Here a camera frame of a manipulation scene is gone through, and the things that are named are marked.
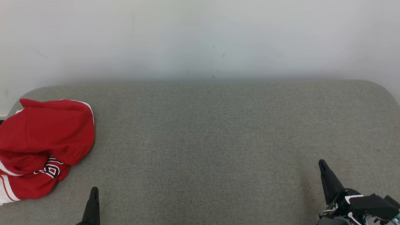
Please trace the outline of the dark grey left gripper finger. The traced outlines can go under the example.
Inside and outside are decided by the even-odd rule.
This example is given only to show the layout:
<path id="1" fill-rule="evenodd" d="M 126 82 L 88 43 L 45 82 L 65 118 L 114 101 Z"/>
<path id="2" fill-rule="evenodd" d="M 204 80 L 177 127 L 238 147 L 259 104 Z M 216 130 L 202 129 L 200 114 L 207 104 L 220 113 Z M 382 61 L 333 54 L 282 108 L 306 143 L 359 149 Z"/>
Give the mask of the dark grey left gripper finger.
<path id="1" fill-rule="evenodd" d="M 91 188 L 82 217 L 82 225 L 100 225 L 99 189 L 97 187 Z"/>

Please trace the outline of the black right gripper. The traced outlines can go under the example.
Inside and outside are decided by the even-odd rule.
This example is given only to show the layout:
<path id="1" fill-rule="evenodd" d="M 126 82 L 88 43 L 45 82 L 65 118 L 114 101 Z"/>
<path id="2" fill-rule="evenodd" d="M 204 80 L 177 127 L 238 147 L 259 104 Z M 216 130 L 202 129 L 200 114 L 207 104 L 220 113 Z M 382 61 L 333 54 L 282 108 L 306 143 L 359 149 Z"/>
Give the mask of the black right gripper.
<path id="1" fill-rule="evenodd" d="M 326 214 L 344 216 L 349 214 L 354 219 L 364 219 L 367 216 L 378 219 L 394 219 L 399 214 L 399 204 L 394 199 L 376 194 L 361 195 L 351 188 L 345 188 L 324 159 L 319 160 L 321 182 L 325 202 L 328 205 Z"/>

